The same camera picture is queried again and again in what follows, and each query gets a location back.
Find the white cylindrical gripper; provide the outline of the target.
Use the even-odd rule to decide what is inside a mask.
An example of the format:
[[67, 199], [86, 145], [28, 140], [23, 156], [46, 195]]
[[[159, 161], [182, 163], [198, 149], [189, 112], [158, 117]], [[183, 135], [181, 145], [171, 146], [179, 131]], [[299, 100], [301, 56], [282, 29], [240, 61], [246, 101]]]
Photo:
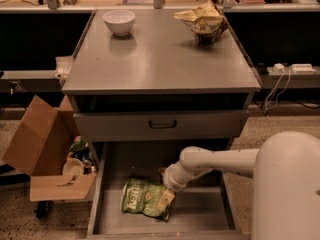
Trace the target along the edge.
[[167, 168], [159, 167], [158, 171], [163, 176], [164, 186], [169, 189], [163, 192], [156, 206], [156, 210], [162, 213], [174, 200], [174, 192], [179, 192], [184, 189], [190, 181], [195, 179], [197, 173], [184, 168], [180, 162], [171, 164]]

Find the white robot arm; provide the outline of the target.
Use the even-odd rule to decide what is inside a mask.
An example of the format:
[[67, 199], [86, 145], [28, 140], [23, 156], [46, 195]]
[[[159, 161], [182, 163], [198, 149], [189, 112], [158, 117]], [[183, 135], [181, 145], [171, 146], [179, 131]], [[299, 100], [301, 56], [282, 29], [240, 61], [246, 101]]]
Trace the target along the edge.
[[252, 240], [320, 240], [320, 139], [286, 131], [258, 149], [210, 151], [189, 146], [163, 172], [179, 192], [213, 170], [253, 179]]

